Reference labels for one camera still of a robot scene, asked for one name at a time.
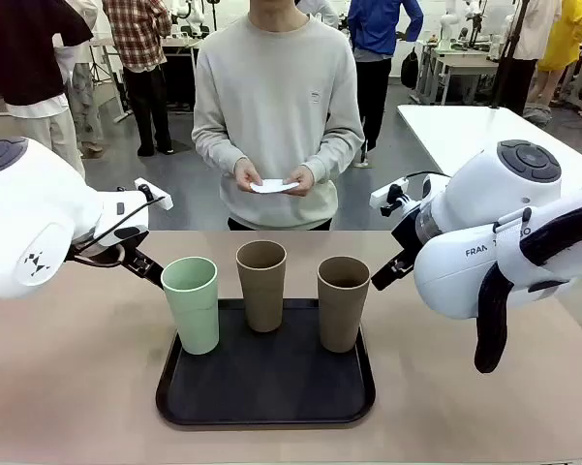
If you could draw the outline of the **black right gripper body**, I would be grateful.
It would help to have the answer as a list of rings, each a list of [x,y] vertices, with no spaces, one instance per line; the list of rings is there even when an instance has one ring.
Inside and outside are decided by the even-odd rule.
[[[395,261],[401,264],[414,264],[419,252],[419,238],[415,230],[417,212],[409,212],[391,232],[402,247],[402,251],[396,255]]]

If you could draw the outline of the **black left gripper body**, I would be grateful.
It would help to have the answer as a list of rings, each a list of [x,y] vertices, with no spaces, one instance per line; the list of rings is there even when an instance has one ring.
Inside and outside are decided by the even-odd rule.
[[[115,244],[112,246],[113,254],[122,266],[146,266],[149,258],[138,247],[148,236],[149,231],[140,227],[121,227],[113,235]]]

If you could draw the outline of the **person's left hand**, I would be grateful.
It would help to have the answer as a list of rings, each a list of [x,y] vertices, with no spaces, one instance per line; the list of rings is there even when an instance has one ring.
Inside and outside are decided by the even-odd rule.
[[[315,184],[311,170],[304,166],[298,166],[284,181],[285,185],[295,183],[296,186],[284,191],[284,194],[296,197],[305,197]]]

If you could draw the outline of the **person's right hand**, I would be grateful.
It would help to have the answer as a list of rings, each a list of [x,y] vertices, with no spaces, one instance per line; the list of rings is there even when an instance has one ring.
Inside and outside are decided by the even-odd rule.
[[[236,161],[233,169],[234,179],[240,191],[254,193],[252,185],[262,185],[262,179],[253,163],[246,157]]]

